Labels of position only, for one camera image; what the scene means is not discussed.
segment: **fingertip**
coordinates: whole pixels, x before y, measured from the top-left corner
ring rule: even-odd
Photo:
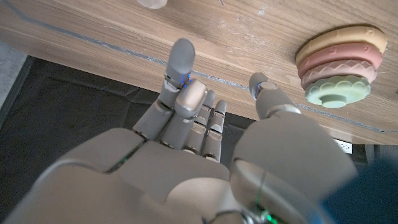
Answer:
[[[215,111],[217,111],[217,112],[219,112],[221,114],[225,114],[225,112],[226,112],[226,102],[225,102],[225,100],[220,100],[219,102],[217,102]]]

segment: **gray surface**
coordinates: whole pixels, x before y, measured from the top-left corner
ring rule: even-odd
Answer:
[[[145,138],[155,140],[172,115],[172,111],[166,108],[158,99],[132,128],[145,136]]]
[[[21,70],[27,55],[0,41],[0,107]]]
[[[132,131],[113,128],[67,152],[54,165],[77,163],[107,172],[143,142],[144,138]]]
[[[203,222],[196,211],[161,205],[117,175],[61,166],[26,195],[4,224],[19,223]]]
[[[176,185],[188,179],[229,180],[229,171],[224,165],[152,141],[145,143],[116,173],[157,202],[164,202]]]
[[[180,150],[184,146],[185,140],[192,128],[193,118],[185,119],[174,115],[167,124],[160,141],[173,149]]]
[[[290,112],[250,125],[235,147],[235,159],[262,167],[313,202],[356,175],[351,159],[319,124]]]

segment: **robotic hand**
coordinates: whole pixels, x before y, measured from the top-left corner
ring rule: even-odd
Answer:
[[[172,47],[158,99],[51,165],[5,223],[333,223],[320,202],[356,169],[263,74],[249,82],[260,121],[220,164],[226,102],[190,80],[186,39]]]

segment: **wooden table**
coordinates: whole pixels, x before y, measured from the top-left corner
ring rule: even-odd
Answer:
[[[228,112],[258,119],[247,86],[253,72],[263,72],[334,138],[398,144],[397,12],[396,0],[169,0],[160,10],[135,0],[3,0],[0,40],[38,58],[160,91],[170,47],[186,37],[197,51],[193,77],[225,99]],[[389,39],[371,94],[340,109],[308,103],[296,51],[319,32],[359,23],[379,27]]]

